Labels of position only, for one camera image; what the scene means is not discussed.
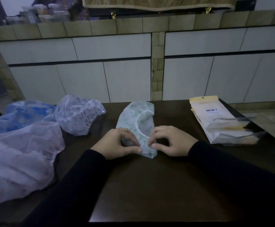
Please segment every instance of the person's right hand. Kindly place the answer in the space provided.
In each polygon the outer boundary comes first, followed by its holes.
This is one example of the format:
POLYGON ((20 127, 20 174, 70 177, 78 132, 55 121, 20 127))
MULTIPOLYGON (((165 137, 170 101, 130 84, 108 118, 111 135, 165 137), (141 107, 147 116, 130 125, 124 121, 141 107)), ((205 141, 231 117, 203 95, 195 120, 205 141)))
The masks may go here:
POLYGON ((148 146, 169 156, 187 156, 189 150, 197 141, 196 138, 174 126, 157 126, 151 132, 148 146), (168 139, 169 146, 153 143, 155 139, 160 138, 168 139))

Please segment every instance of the white sticker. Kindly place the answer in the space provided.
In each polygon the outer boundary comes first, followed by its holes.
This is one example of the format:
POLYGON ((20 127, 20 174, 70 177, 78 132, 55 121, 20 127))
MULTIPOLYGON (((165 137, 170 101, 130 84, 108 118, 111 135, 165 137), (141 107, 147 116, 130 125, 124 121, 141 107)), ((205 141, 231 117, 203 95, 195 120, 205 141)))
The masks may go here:
POLYGON ((209 115, 209 114, 219 114, 219 110, 217 109, 207 109, 205 110, 206 114, 209 115))

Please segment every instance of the stack of packages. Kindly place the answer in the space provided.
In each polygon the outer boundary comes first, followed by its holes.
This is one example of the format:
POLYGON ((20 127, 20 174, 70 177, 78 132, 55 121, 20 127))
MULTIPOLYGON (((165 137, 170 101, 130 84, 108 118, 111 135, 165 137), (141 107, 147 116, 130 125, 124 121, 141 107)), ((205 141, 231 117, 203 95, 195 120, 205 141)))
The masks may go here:
POLYGON ((192 111, 203 128, 210 143, 255 144, 258 137, 244 129, 247 118, 235 118, 218 100, 218 96, 203 96, 189 99, 192 111))

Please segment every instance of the cabinet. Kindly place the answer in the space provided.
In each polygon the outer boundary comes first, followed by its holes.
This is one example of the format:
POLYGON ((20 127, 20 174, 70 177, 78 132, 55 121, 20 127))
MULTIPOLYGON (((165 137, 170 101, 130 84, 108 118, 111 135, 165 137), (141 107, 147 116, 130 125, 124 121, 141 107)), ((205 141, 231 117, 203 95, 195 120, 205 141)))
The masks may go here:
POLYGON ((275 53, 263 54, 244 103, 275 101, 275 53))
POLYGON ((151 100, 150 59, 104 62, 110 102, 151 100))
POLYGON ((246 29, 166 33, 165 56, 239 51, 246 29))
POLYGON ((204 96, 213 57, 165 59, 163 100, 204 96))
POLYGON ((73 38, 79 61, 150 57, 151 34, 73 38))
POLYGON ((66 95, 55 65, 10 69, 26 100, 57 104, 66 95))
POLYGON ((241 51, 275 49, 275 26, 247 28, 241 51))
POLYGON ((71 38, 0 42, 7 64, 77 61, 71 38))
POLYGON ((215 56, 205 95, 218 95, 226 103, 242 103, 261 57, 261 54, 215 56))
POLYGON ((67 95, 109 103, 103 62, 57 65, 67 95))

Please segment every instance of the table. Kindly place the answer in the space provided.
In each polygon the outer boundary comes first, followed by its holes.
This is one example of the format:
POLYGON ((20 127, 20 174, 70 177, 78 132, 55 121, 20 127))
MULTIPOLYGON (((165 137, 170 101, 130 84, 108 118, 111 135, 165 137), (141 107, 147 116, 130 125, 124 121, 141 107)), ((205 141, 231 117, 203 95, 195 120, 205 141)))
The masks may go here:
MULTIPOLYGON (((235 117, 243 117, 220 101, 235 117)), ((155 126, 172 125, 208 142, 188 100, 152 103, 155 126)), ((84 150, 91 148, 109 129, 115 128, 120 113, 128 104, 104 103, 107 113, 97 118, 87 136, 64 134, 67 147, 55 162, 59 180, 84 150)), ((254 123, 250 123, 248 128, 262 131, 254 123)), ((215 146, 275 173, 275 138, 268 133, 254 146, 215 146)), ((227 192, 209 175, 189 163, 186 157, 169 157, 159 152, 154 159, 149 159, 131 154, 110 163, 112 171, 91 214, 91 222, 239 221, 246 218, 227 192)), ((21 222, 53 186, 35 191, 24 199, 1 203, 0 223, 21 222)))

